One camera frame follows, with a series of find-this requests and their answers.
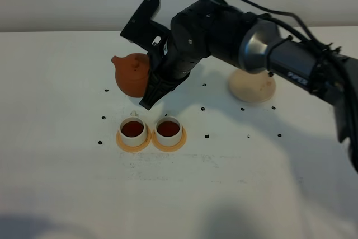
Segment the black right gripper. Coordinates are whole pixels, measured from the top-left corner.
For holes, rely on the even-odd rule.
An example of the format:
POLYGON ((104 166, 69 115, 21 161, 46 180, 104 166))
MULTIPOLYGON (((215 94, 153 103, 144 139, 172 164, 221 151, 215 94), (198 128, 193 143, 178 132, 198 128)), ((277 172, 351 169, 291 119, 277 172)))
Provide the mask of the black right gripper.
POLYGON ((198 0, 171 20, 162 60, 149 71, 145 93, 139 103, 150 110, 157 101, 185 80, 204 58, 213 56, 239 67, 239 48, 252 26, 252 14, 230 6, 225 0, 198 0))

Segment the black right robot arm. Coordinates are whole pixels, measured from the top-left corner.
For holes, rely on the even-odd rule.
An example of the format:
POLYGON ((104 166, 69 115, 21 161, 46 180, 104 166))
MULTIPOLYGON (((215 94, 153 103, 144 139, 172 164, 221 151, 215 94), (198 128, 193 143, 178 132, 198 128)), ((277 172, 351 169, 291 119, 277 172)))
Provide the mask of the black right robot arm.
POLYGON ((199 0, 164 27, 153 21, 159 0, 144 0, 128 23, 131 40, 149 54, 142 107, 152 106, 203 58, 213 56, 248 73, 269 71, 333 106, 337 136, 349 139, 357 166, 357 60, 301 37, 283 38, 284 23, 270 14, 244 13, 224 0, 199 0))

